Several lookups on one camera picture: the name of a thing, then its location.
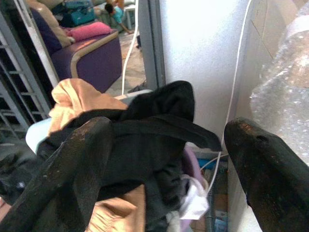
person sitting on floor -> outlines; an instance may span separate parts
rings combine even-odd
[[[128,34],[132,34],[133,31],[128,30],[122,23],[122,16],[124,15],[124,0],[107,0],[105,10],[110,14],[111,17],[125,30]]]

bubble wrap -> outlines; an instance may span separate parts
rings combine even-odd
[[[297,14],[302,15],[309,15],[309,3]],[[309,165],[309,26],[283,37],[261,80],[251,95],[253,119]]]

white cloth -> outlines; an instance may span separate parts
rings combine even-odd
[[[184,174],[181,176],[181,179],[189,180],[189,190],[181,202],[179,209],[180,219],[199,220],[209,208],[207,191],[193,177]]]
[[[168,228],[166,232],[179,232],[180,228],[180,218],[178,211],[172,211],[165,215],[166,221],[168,223]]]

sofa cushion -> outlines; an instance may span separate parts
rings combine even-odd
[[[33,15],[34,21],[36,22],[42,39],[45,43],[47,51],[51,56],[54,52],[60,50],[62,48],[61,43],[50,29],[46,21],[42,18],[42,16],[33,8],[30,7],[31,13]]]
[[[71,42],[68,36],[65,34],[64,30],[59,26],[59,23],[53,16],[52,12],[44,4],[39,3],[36,0],[27,0],[27,3],[30,8],[37,11],[41,16],[41,17],[36,17],[36,19],[34,19],[36,20],[36,23],[42,24],[42,22],[39,22],[39,21],[43,19],[46,22],[46,24],[49,26],[50,30],[55,35],[55,37],[51,35],[48,38],[48,41],[50,43],[53,38],[55,41],[53,41],[52,44],[56,44],[57,43],[56,40],[58,40],[59,43],[61,44],[61,48],[71,45]],[[43,34],[46,35],[46,30],[45,29],[43,31],[40,30],[40,33],[43,37]]]
[[[101,22],[95,22],[89,25],[73,28],[68,32],[68,35],[78,42],[97,35],[109,34],[111,31],[112,29],[108,25]]]
[[[60,80],[81,78],[100,92],[105,92],[122,72],[117,30],[76,42],[51,58]]]

white wall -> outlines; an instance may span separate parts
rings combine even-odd
[[[271,62],[278,41],[305,0],[253,0],[240,57],[234,116],[252,118],[250,95],[262,65]],[[248,0],[161,0],[167,83],[189,81],[195,91],[195,123],[219,137],[225,127],[239,35]],[[260,232],[246,204],[235,169],[229,172],[229,231]]]
[[[247,2],[160,1],[166,81],[187,80],[193,85],[195,123],[220,138]]]

